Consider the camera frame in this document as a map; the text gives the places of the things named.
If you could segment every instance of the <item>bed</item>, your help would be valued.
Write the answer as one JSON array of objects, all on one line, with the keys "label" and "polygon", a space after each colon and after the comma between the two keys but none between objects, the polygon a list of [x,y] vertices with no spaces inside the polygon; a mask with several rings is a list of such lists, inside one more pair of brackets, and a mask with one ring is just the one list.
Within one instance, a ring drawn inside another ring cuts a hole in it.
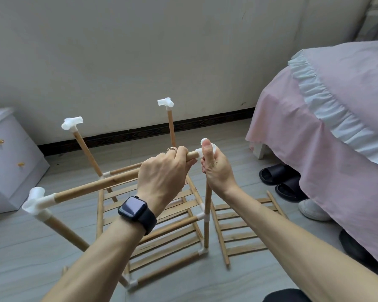
[{"label": "bed", "polygon": [[378,41],[297,53],[263,90],[246,140],[378,260]]}]

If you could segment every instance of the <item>smartwatch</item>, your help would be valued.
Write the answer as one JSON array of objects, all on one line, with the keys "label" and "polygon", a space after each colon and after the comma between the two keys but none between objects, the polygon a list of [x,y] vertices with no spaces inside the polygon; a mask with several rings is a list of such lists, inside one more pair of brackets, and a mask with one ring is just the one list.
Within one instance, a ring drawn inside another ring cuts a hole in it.
[{"label": "smartwatch", "polygon": [[148,208],[147,203],[137,196],[129,197],[118,210],[120,216],[127,220],[141,223],[149,234],[157,224],[157,218]]}]

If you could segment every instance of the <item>right hand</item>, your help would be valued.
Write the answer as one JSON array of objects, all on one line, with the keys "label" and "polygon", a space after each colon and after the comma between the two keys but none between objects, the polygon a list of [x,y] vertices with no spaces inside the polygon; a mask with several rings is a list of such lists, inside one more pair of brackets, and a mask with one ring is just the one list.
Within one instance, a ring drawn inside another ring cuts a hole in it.
[{"label": "right hand", "polygon": [[213,147],[208,139],[202,143],[202,152],[202,171],[206,174],[207,182],[212,190],[223,198],[229,190],[238,187],[231,165],[218,147],[213,154]]}]

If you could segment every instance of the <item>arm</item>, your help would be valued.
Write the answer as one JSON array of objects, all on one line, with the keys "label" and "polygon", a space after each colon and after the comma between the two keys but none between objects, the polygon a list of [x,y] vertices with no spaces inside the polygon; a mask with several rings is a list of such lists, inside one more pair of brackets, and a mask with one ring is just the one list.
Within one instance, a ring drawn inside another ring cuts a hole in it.
[{"label": "arm", "polygon": [[[156,217],[181,191],[196,162],[186,162],[187,152],[179,147],[146,160],[140,167],[137,196],[147,202]],[[144,233],[141,224],[117,218],[42,301],[109,301]]]},{"label": "arm", "polygon": [[202,169],[211,188],[258,235],[312,301],[378,301],[376,274],[243,192],[227,158],[219,149],[213,156],[209,143],[202,145]]}]

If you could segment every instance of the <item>left hand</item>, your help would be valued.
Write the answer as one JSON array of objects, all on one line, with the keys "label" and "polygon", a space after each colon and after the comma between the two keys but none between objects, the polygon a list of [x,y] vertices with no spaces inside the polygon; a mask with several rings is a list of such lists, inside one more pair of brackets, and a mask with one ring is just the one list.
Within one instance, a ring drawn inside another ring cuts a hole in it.
[{"label": "left hand", "polygon": [[160,153],[141,164],[137,178],[137,197],[144,200],[158,217],[185,185],[185,178],[197,160],[186,162],[188,150],[180,146],[177,150]]}]

